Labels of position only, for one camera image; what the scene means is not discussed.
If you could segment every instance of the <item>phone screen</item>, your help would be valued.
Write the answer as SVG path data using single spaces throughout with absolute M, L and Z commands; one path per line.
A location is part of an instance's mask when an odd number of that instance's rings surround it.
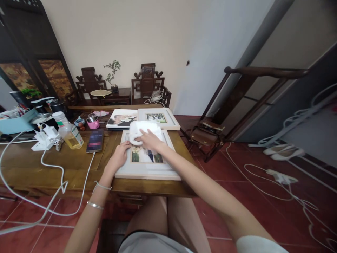
M 91 132 L 87 153 L 100 152 L 103 146 L 104 130 L 98 129 Z

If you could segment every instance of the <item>potted plant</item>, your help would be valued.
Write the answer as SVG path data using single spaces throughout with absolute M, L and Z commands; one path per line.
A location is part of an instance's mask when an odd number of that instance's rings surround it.
M 30 89 L 30 88 L 25 88 L 23 90 L 21 90 L 22 94 L 26 96 L 26 98 L 29 101 L 33 101 L 36 98 L 38 98 L 39 96 L 42 95 L 42 93 L 36 89 Z
M 115 74 L 117 70 L 121 67 L 118 61 L 114 60 L 112 63 L 103 66 L 104 68 L 112 69 L 112 73 L 109 73 L 106 77 L 106 81 L 111 85 L 111 92 L 116 94 L 118 93 L 118 86 L 116 84 L 112 84 L 111 81 L 115 78 Z

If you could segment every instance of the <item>white bottle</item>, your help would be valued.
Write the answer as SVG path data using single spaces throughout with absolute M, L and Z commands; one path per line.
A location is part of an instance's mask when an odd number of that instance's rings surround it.
M 68 121 L 63 112 L 55 112 L 52 116 L 59 126 L 59 134 L 68 144 L 69 148 L 80 149 L 84 141 L 76 126 Z

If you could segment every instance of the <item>side table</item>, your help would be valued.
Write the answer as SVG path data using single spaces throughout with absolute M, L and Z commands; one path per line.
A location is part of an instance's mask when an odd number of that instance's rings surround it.
M 107 105 L 107 103 L 112 103 L 112 105 L 121 104 L 121 105 L 130 105 L 131 103 L 131 88 L 120 88 L 118 89 L 119 93 L 117 94 L 110 94 L 105 96 L 104 98 L 99 96 L 99 104 L 100 105 Z

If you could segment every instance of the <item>bonsai tree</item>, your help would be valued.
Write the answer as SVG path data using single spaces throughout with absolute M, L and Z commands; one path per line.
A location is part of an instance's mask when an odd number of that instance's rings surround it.
M 36 89 L 30 89 L 30 88 L 25 88 L 23 90 L 21 90 L 22 94 L 25 95 L 28 99 L 29 98 L 36 98 L 40 95 L 42 95 L 42 93 Z
M 119 62 L 114 60 L 112 63 L 104 65 L 103 67 L 112 69 L 112 73 L 109 73 L 105 80 L 109 82 L 112 86 L 116 86 L 115 84 L 112 84 L 111 81 L 115 78 L 117 70 L 121 67 Z

